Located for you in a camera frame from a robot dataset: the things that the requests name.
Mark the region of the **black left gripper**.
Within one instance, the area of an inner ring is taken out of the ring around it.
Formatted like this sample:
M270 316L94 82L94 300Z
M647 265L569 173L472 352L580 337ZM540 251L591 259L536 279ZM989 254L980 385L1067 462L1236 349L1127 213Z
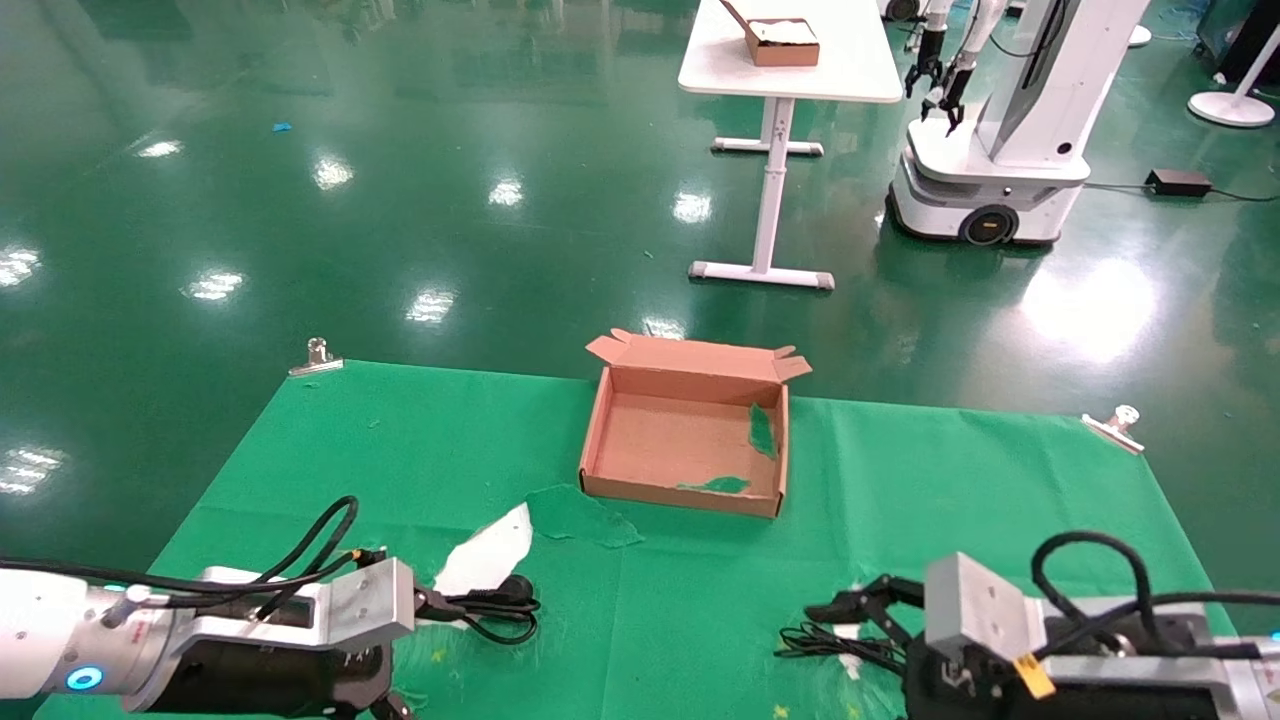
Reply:
M416 621L462 621L470 593L444 594L416 585ZM152 714L413 720L390 692L390 644L357 652L289 650L202 641L186 651Z

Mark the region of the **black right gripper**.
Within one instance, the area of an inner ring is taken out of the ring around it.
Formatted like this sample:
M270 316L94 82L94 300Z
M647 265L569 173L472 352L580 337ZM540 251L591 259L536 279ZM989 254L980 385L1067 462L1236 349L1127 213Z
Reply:
M1009 667L993 675L945 680L946 657L914 641L891 614L905 603L924 607L924 585L905 577L881 575L840 591L828 603L809 605L810 621L870 621L893 652L906 657L906 719L1219 719L1207 689L1055 682L1056 692L1036 700Z

